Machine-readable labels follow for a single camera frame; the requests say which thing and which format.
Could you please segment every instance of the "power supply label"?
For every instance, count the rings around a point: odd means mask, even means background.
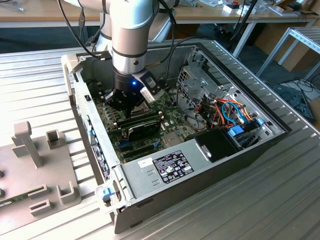
[[[153,164],[165,184],[194,171],[181,150],[157,158],[153,160]]]

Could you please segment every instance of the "gray fixture base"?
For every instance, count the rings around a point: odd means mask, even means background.
[[[48,143],[52,132],[58,134],[54,147]],[[0,235],[81,201],[65,135],[58,131],[43,135],[31,141],[43,163],[37,168],[27,150],[18,151],[19,157],[13,151],[24,147],[18,138],[16,145],[0,147]]]

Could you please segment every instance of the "open computer chassis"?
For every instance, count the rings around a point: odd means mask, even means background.
[[[170,46],[167,45],[149,48],[147,62],[162,58],[158,53],[167,54],[169,48]],[[183,129],[193,129],[197,124],[193,119],[187,118],[188,122],[183,123],[183,126],[189,124],[188,127],[179,127],[179,117],[171,120],[157,118],[157,121],[162,121],[160,131],[156,133],[158,134],[156,138],[159,140],[154,143],[149,141],[154,148],[149,149],[150,151],[147,151],[146,155],[132,156],[125,160],[119,149],[116,150],[122,143],[114,142],[115,139],[110,132],[110,127],[106,127],[106,120],[103,116],[108,113],[100,112],[101,109],[103,110],[104,107],[107,109],[108,106],[101,107],[89,90],[89,84],[86,84],[84,69],[88,59],[92,58],[85,54],[67,55],[62,57],[62,64],[65,73],[71,72],[71,74],[65,74],[66,84],[72,109],[99,184],[96,195],[100,210],[111,215],[116,234],[140,224],[170,206],[248,167],[291,131],[204,45],[198,42],[186,43],[176,49],[175,58],[175,64],[179,65],[179,69],[181,69],[176,73],[177,78],[175,79],[177,82],[175,87],[180,91],[178,103],[180,108],[198,109],[199,101],[196,101],[197,98],[208,99],[210,96],[242,102],[251,113],[254,118],[253,122],[259,129],[258,135],[250,135],[250,137],[255,137],[254,144],[244,146],[243,142],[236,140],[239,133],[231,133],[230,128],[218,129],[216,130],[217,134],[210,135],[212,129],[209,127],[209,130],[206,130],[209,133],[206,133],[205,136],[199,134],[201,131],[198,130],[195,130],[195,134],[187,136]],[[102,68],[105,68],[105,74],[102,75],[104,77],[109,75],[107,78],[110,81],[110,77],[112,77],[110,76],[112,72],[111,57],[106,56],[104,62],[105,65]],[[210,69],[220,72],[227,82],[218,82],[211,74]],[[150,70],[154,75],[164,71],[156,68]],[[74,78],[74,93],[72,93],[69,80],[72,77]],[[103,96],[104,88],[101,87],[99,91],[99,94]],[[166,100],[163,101],[163,104],[168,108],[171,107]],[[194,111],[187,112],[195,116]],[[173,110],[169,115],[178,116],[178,113],[178,110]],[[119,123],[121,116],[117,116],[115,121]],[[206,121],[205,115],[200,114],[198,117],[200,120]],[[176,128],[168,129],[170,122],[176,124]],[[175,143],[169,144],[168,141],[172,139],[164,139],[164,135],[172,135],[173,133],[176,133],[177,136],[180,135],[179,140],[177,142],[177,138],[175,138],[171,142]],[[181,162],[185,169],[183,174],[174,179],[174,175],[171,173],[174,173],[175,169],[163,174],[162,171],[166,170],[168,163],[171,164],[169,166],[171,170],[171,167],[175,167],[174,164],[177,165]]]

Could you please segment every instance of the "slotted metal surface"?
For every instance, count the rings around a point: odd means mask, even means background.
[[[61,79],[60,56],[66,52],[83,51],[73,48],[0,55],[1,109],[6,107],[9,109],[6,116],[14,116],[1,125],[1,141],[10,141],[9,126],[22,119],[29,119],[37,125],[35,135],[53,128],[63,131],[83,198],[74,207],[2,237],[318,239],[320,133],[218,43],[200,42],[280,116],[292,128],[292,133],[250,167],[118,235],[113,233],[109,215],[99,212],[92,196],[97,184]],[[220,72],[213,68],[210,71],[221,83],[227,82]]]
[[[295,27],[289,34],[320,54],[320,27]]]

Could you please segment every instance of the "white label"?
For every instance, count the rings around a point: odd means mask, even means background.
[[[12,204],[12,201],[7,201],[7,202],[4,202],[4,203],[0,204],[0,208],[5,206],[5,205],[9,205],[9,204]]]
[[[185,171],[188,171],[189,169],[191,169],[190,165],[184,168]]]
[[[146,158],[144,160],[138,161],[138,164],[139,164],[141,169],[144,168],[144,167],[150,166],[150,165],[153,164],[152,158],[149,157],[149,158]]]

